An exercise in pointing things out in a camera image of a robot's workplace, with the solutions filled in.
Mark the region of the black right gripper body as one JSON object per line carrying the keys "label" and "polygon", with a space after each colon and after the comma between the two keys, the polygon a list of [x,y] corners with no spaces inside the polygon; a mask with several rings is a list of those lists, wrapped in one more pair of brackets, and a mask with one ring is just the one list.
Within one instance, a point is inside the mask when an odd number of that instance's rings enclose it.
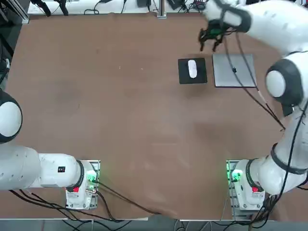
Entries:
{"label": "black right gripper body", "polygon": [[208,22],[206,34],[209,37],[217,37],[219,35],[225,34],[227,30],[228,30],[228,27],[222,26],[218,20],[211,20]]}

